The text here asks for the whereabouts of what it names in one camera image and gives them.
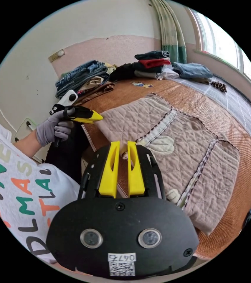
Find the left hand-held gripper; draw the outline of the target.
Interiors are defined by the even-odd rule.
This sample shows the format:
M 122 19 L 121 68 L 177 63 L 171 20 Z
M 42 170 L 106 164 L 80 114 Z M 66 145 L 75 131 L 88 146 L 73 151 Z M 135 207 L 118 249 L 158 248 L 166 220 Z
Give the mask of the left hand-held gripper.
M 69 115 L 67 112 L 71 109 L 74 109 L 74 113 Z M 55 104 L 49 114 L 53 115 L 60 111 L 63 111 L 64 121 L 72 121 L 81 124 L 94 124 L 94 122 L 103 120 L 103 117 L 99 113 L 83 106 L 63 106 Z

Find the person's left hand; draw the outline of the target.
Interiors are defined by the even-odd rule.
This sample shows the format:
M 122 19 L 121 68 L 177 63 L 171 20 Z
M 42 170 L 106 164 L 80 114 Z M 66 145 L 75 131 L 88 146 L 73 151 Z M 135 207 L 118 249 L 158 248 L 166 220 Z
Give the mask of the person's left hand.
M 66 141 L 73 127 L 74 123 L 61 110 L 36 127 L 36 138 L 42 147 L 55 142 L 56 138 Z

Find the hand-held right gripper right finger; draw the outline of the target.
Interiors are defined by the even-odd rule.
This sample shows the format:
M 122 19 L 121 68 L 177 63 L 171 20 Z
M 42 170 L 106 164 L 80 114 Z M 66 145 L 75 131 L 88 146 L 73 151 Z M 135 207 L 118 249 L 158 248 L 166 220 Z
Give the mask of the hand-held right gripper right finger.
M 128 194 L 129 197 L 143 195 L 145 185 L 141 171 L 136 143 L 128 141 Z

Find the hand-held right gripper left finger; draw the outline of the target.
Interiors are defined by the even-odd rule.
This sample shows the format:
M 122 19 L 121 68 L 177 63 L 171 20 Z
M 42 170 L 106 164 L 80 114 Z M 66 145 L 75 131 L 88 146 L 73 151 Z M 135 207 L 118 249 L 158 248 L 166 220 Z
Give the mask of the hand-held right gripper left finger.
M 119 167 L 120 142 L 111 142 L 106 155 L 105 165 L 99 185 L 99 194 L 101 196 L 116 198 L 118 167 Z

